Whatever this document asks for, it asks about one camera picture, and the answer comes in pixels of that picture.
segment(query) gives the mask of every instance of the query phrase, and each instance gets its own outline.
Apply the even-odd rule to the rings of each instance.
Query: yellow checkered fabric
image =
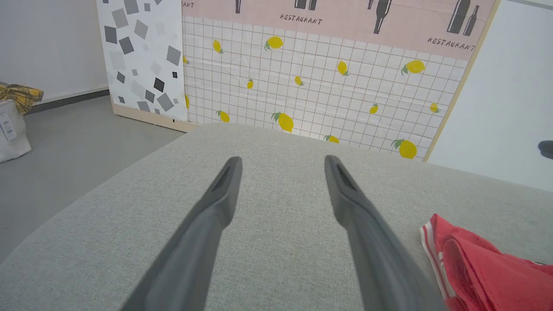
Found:
[[[0,82],[0,100],[14,100],[17,111],[24,115],[33,104],[42,100],[44,92],[19,84],[4,84]]]

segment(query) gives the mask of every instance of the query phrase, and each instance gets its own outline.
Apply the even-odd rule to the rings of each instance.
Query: floor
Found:
[[[0,163],[0,262],[40,225],[183,133],[113,114],[108,96],[25,116],[33,150]]]

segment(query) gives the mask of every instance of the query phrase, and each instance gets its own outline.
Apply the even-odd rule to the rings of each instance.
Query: folded fabric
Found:
[[[553,310],[553,265],[501,253],[438,214],[420,232],[451,310]]]
[[[43,95],[44,92],[41,90],[0,82],[0,100],[14,100],[17,111],[22,115],[31,110],[34,103],[41,101]]]

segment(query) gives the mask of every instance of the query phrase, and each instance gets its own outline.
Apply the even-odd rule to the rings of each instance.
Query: red cloth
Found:
[[[451,310],[553,311],[553,265],[501,253],[438,214],[420,231]]]

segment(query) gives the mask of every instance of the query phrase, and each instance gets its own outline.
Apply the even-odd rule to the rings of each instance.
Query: tag on bag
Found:
[[[4,132],[4,135],[6,135],[8,141],[11,141],[17,137],[17,133],[13,128],[12,120],[9,119],[9,115],[7,113],[0,115],[0,128],[2,128],[2,131]]]

